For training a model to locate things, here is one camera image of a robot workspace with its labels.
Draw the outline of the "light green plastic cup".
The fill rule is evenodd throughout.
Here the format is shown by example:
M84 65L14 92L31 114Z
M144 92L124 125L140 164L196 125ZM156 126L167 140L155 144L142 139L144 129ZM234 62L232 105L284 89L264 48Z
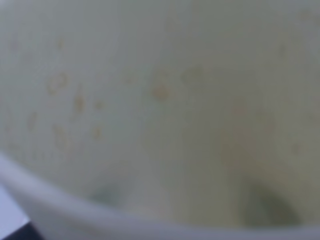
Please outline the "light green plastic cup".
M46 240L317 240L317 0L3 0L0 182Z

